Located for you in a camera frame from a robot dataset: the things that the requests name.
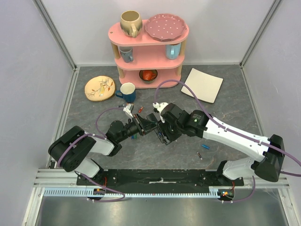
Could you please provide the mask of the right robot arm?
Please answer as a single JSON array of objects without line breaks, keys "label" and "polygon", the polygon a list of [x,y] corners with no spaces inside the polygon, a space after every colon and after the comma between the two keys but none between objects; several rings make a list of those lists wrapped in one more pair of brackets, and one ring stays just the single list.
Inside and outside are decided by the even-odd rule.
[{"label": "right robot arm", "polygon": [[181,135],[205,138],[232,147],[247,155],[236,161],[222,161],[215,174],[216,182],[227,185],[230,181],[246,176],[258,176],[269,182],[277,182],[284,161],[284,154],[275,150],[284,149],[283,139],[278,135],[264,137],[245,132],[209,118],[203,111],[187,113],[175,104],[154,103],[159,113],[158,126],[168,142]]}]

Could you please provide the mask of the black remote control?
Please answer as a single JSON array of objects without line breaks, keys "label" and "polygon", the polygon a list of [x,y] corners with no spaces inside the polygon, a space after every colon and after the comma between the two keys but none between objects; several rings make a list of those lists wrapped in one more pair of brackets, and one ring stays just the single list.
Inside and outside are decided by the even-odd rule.
[{"label": "black remote control", "polygon": [[161,131],[161,128],[159,127],[159,123],[158,123],[158,120],[156,118],[156,116],[151,113],[151,114],[148,114],[146,116],[147,120],[150,121],[150,124],[151,124],[151,128],[153,131],[155,131],[157,137],[160,139],[160,141],[163,141],[164,139],[164,136],[163,136],[163,133]]}]

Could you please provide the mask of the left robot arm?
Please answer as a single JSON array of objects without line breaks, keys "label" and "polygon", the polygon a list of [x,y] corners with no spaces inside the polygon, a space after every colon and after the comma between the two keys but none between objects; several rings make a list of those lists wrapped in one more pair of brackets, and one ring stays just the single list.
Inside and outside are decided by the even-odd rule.
[{"label": "left robot arm", "polygon": [[152,113],[146,119],[134,114],[126,124],[113,121],[105,134],[106,138],[86,133],[81,127],[74,126],[49,147],[48,153],[66,172],[84,173],[91,184],[99,185],[103,181],[101,167],[87,158],[87,155],[100,153],[115,156],[122,148],[122,141],[135,134],[144,136],[150,133],[157,128],[157,123],[158,120]]}]

